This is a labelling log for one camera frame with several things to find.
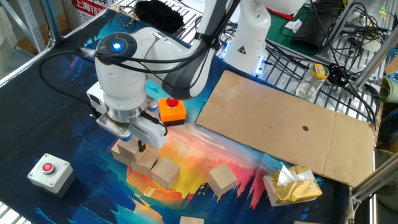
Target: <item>yellow label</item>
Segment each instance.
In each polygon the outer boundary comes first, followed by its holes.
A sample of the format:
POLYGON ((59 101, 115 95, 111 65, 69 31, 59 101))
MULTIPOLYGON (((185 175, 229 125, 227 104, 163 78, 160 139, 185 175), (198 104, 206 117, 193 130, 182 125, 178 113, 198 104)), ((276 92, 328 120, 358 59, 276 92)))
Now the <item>yellow label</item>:
POLYGON ((322 64, 316 63, 315 65, 311 66, 311 74, 314 77, 325 79, 329 76, 329 70, 325 68, 322 64))

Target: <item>green mat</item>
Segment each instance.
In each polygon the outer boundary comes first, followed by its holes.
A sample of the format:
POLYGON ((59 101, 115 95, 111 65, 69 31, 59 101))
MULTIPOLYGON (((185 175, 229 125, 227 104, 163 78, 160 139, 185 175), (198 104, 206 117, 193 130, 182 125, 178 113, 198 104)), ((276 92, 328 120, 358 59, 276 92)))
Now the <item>green mat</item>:
MULTIPOLYGON (((309 15, 309 12, 311 10, 307 7, 302 7, 297 15, 294 17, 293 21, 296 21, 297 19, 300 19, 302 22, 304 22, 309 15)), ((312 56, 318 53, 317 50, 312 50, 303 45, 302 43, 298 44, 298 42, 294 41, 293 37, 294 33, 292 30, 285 28, 283 29, 282 33, 284 35, 288 35, 291 37, 284 37, 283 35, 280 34, 280 29, 283 28, 286 23, 288 22, 287 19, 284 19, 282 17, 279 17, 277 15, 274 15, 270 13, 271 15, 271 27, 269 29, 269 32, 267 34, 267 39, 274 41, 278 44, 281 44, 283 46, 286 46, 292 50, 295 50, 297 52, 300 52, 302 54, 305 54, 307 56, 312 56)))

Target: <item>metal pole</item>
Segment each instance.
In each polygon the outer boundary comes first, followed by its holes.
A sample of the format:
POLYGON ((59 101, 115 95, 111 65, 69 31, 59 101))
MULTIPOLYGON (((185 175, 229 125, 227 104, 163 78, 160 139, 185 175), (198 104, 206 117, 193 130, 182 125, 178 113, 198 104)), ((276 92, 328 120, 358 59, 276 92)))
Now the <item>metal pole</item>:
POLYGON ((358 184, 353 189, 352 198, 362 202, 396 177, 398 177, 398 153, 358 184))
POLYGON ((55 44, 63 40, 61 36, 60 28, 57 22, 57 16, 54 13, 51 0, 42 0, 42 5, 44 7, 47 23, 50 26, 50 31, 54 37, 55 44))
POLYGON ((5 10, 10 14, 11 18, 19 25, 19 27, 22 29, 24 34, 26 35, 27 38, 34 44, 35 40, 33 38, 32 33, 30 30, 25 26, 24 22, 19 18, 17 13, 13 10, 13 8, 8 4, 7 0, 0 0, 0 3, 2 6, 5 8, 5 10))
POLYGON ((35 45, 37 51, 40 53, 45 50, 45 44, 39 25, 37 24, 35 15, 33 14, 32 7, 30 6, 29 0, 18 0, 18 4, 21 7, 26 23, 29 26, 29 30, 33 35, 33 44, 35 45))
POLYGON ((352 6, 352 5, 357 2, 359 2, 359 0, 352 0, 352 1, 348 2, 345 10, 343 11, 343 13, 340 16, 340 19, 337 21, 333 30, 330 32, 329 39, 330 39, 331 43, 327 47, 325 47, 325 49, 323 49, 323 52, 322 52, 323 56, 328 55, 330 46, 332 46, 333 43, 337 40, 338 35, 343 30, 344 25, 347 23, 348 19, 351 17, 354 9, 356 8, 355 6, 352 6))
POLYGON ((380 64, 386 59, 388 51, 398 44, 398 26, 392 31, 391 35, 387 38, 386 42, 381 46, 377 53, 373 56, 372 60, 366 65, 365 69, 361 72, 359 77, 355 80, 354 86, 359 89, 367 82, 380 64))

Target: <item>tissue box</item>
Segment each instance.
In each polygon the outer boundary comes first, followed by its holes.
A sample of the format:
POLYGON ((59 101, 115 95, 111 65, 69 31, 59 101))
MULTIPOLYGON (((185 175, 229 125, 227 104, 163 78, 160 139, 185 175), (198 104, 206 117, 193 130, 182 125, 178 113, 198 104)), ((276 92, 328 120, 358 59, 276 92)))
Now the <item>tissue box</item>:
POLYGON ((265 175, 264 185, 271 206, 309 202, 322 194, 312 171, 305 166, 293 166, 265 175))

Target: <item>red sign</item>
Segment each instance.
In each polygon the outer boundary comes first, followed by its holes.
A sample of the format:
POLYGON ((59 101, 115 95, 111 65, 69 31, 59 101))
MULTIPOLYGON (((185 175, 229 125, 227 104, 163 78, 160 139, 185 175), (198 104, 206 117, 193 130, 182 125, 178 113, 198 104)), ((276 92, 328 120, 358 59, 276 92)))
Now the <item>red sign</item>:
POLYGON ((104 10, 103 6, 99 6, 94 3, 94 0, 72 0, 74 7, 82 12, 90 14, 92 16, 97 15, 99 12, 104 10))

